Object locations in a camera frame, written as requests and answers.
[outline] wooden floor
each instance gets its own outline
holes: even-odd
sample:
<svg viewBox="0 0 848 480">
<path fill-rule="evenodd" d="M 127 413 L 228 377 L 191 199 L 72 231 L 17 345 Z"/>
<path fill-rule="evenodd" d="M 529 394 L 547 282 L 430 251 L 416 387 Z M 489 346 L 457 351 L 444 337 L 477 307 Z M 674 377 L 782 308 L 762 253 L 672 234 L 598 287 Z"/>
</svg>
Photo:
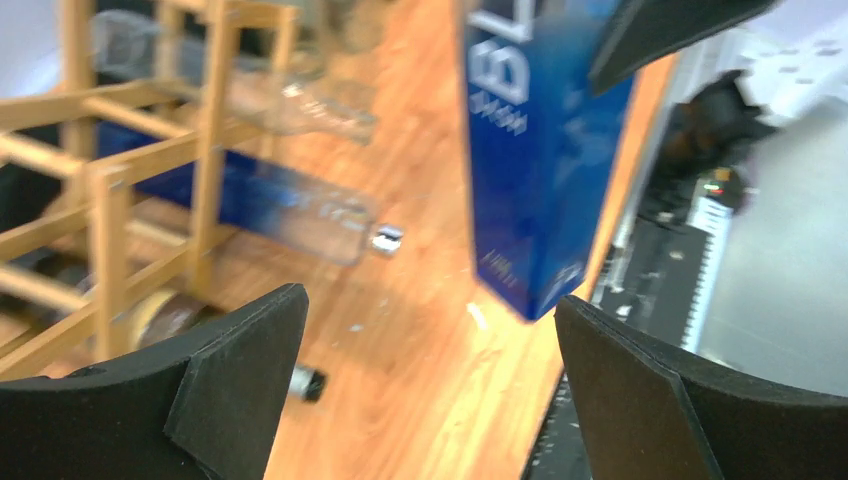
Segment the wooden floor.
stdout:
<svg viewBox="0 0 848 480">
<path fill-rule="evenodd" d="M 381 220 L 406 229 L 398 255 L 341 268 L 248 234 L 223 247 L 224 306 L 306 285 L 300 361 L 330 374 L 320 403 L 286 404 L 269 479 L 517 479 L 562 368 L 551 319 L 522 323 L 474 278 L 453 3 L 393 6 L 370 72 L 381 118 L 371 146 L 289 142 L 299 169 L 380 202 Z M 603 245 L 670 65 L 649 67 L 631 106 Z"/>
</svg>

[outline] metal frame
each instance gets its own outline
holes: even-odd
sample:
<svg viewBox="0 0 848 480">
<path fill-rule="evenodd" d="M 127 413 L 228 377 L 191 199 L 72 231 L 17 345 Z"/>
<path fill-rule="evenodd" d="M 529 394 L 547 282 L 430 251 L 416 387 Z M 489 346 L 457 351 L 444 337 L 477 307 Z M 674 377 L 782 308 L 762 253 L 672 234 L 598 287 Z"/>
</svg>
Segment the metal frame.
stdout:
<svg viewBox="0 0 848 480">
<path fill-rule="evenodd" d="M 237 53 L 240 29 L 276 28 L 272 78 L 282 82 L 296 37 L 298 10 L 246 0 L 153 1 L 165 32 L 158 45 L 156 78 L 97 87 L 89 61 L 93 0 L 61 0 L 63 91 L 0 101 L 2 132 L 62 123 L 61 149 L 15 133 L 0 133 L 0 149 L 8 154 L 8 162 L 61 179 L 64 190 L 60 211 L 0 233 L 0 262 L 73 235 L 76 246 L 90 252 L 97 279 L 92 295 L 84 297 L 47 277 L 0 264 L 0 291 L 72 312 L 2 356 L 0 380 L 37 374 L 92 336 L 98 362 L 128 353 L 128 335 L 113 328 L 112 320 L 180 274 L 186 274 L 192 294 L 208 298 L 210 252 L 231 231 L 217 224 L 224 150 L 261 136 L 262 155 L 273 153 L 276 142 L 271 133 L 225 117 L 229 65 Z M 175 65 L 169 62 L 181 40 L 185 11 L 195 13 L 208 28 L 205 85 L 196 92 L 202 99 L 197 128 L 173 122 L 169 105 L 175 99 L 155 88 L 159 82 L 169 82 L 171 89 L 193 88 L 176 78 Z M 152 105 L 157 105 L 155 113 L 138 109 Z M 92 117 L 166 140 L 95 160 Z M 192 161 L 197 168 L 188 236 L 132 218 L 135 183 Z M 164 243 L 170 250 L 129 276 L 128 232 Z"/>
</svg>

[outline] clear glass bottle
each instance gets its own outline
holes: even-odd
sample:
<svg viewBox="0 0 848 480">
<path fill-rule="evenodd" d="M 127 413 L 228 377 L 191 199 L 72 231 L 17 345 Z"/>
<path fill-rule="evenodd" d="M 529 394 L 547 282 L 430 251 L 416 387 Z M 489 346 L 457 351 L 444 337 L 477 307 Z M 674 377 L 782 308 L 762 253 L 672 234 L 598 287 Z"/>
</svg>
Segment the clear glass bottle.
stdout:
<svg viewBox="0 0 848 480">
<path fill-rule="evenodd" d="M 107 10 L 91 21 L 94 66 L 100 73 L 124 80 L 154 77 L 156 39 L 161 28 L 152 19 L 124 10 Z M 205 44 L 183 37 L 176 60 L 179 77 L 189 85 L 203 84 Z M 281 91 L 273 91 L 266 60 L 239 55 L 233 65 L 227 103 L 230 111 L 280 135 L 325 132 L 360 144 L 368 144 L 377 119 L 374 115 L 342 105 L 316 94 L 309 85 L 294 78 L 283 82 Z M 186 101 L 197 101 L 195 94 L 158 85 Z"/>
<path fill-rule="evenodd" d="M 112 123 L 100 124 L 97 137 L 101 156 L 157 141 Z M 376 202 L 368 195 L 238 152 L 227 151 L 224 161 L 220 223 L 341 265 L 356 264 L 369 249 L 391 256 L 400 248 L 403 231 L 377 224 Z M 143 194 L 186 208 L 193 188 L 193 163 L 136 185 Z"/>
</svg>

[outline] bottle cap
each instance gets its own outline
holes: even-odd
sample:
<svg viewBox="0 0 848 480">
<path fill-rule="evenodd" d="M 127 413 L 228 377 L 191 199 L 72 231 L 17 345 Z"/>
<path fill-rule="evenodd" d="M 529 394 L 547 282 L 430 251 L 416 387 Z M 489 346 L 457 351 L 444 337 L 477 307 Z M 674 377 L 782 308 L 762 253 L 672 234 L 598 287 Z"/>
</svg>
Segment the bottle cap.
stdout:
<svg viewBox="0 0 848 480">
<path fill-rule="evenodd" d="M 371 237 L 371 248 L 386 256 L 393 256 L 403 240 L 403 229 L 394 225 L 382 224 Z"/>
</svg>

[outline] blue bottle box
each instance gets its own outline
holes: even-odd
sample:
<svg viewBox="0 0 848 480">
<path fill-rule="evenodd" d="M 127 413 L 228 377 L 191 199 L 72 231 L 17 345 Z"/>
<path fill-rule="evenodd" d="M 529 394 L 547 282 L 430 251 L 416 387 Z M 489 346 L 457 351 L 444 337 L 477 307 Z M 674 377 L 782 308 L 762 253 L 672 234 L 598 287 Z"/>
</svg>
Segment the blue bottle box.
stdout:
<svg viewBox="0 0 848 480">
<path fill-rule="evenodd" d="M 585 278 L 633 84 L 587 80 L 617 3 L 462 9 L 477 275 L 531 321 Z"/>
</svg>

